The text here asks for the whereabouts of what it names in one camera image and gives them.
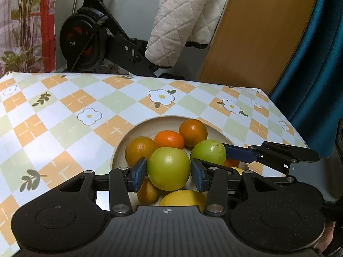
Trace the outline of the right human hand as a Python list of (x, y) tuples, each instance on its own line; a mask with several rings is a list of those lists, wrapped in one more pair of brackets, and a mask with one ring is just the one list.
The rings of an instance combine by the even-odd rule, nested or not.
[(334, 235), (335, 222), (327, 222), (323, 235), (321, 236), (317, 245), (318, 251), (323, 252), (332, 242)]

